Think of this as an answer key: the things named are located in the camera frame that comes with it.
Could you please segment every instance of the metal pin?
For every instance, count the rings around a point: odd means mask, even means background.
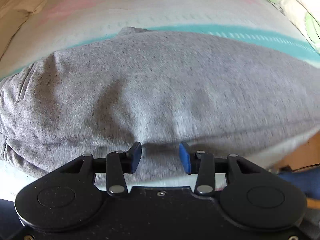
[[[109,191],[114,194],[119,194],[124,192],[124,187],[121,185],[113,185],[109,188]]]
[[[206,194],[206,193],[210,193],[213,191],[213,188],[209,185],[200,185],[199,187],[197,187],[197,191],[200,194]]]

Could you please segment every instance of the screw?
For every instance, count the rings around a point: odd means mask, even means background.
[[[109,191],[114,194],[122,193],[124,192],[124,187],[121,185],[113,185],[109,188]]]
[[[206,194],[206,193],[210,193],[213,191],[213,188],[209,185],[200,185],[199,187],[197,187],[197,191],[200,194]]]
[[[157,193],[157,196],[159,196],[159,197],[163,197],[165,195],[165,192],[164,191],[159,191],[158,193]]]

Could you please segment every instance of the bed sheet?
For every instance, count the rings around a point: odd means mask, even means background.
[[[105,174],[97,174],[96,176],[105,176]],[[26,175],[22,171],[17,170],[15,167],[9,165],[5,161],[0,161],[0,199],[14,201],[17,193],[26,185],[32,183],[36,178]],[[132,186],[145,186],[145,187],[179,187],[189,186],[194,190],[196,185],[197,175],[185,175],[175,178],[167,178],[158,181],[141,181],[140,183],[128,185],[130,191]],[[225,174],[218,173],[216,175],[216,189],[221,190],[226,186]]]
[[[267,0],[48,0],[12,38],[0,78],[53,51],[111,38],[125,26],[222,36],[320,66],[320,55]]]
[[[268,0],[299,29],[320,53],[320,0]]]

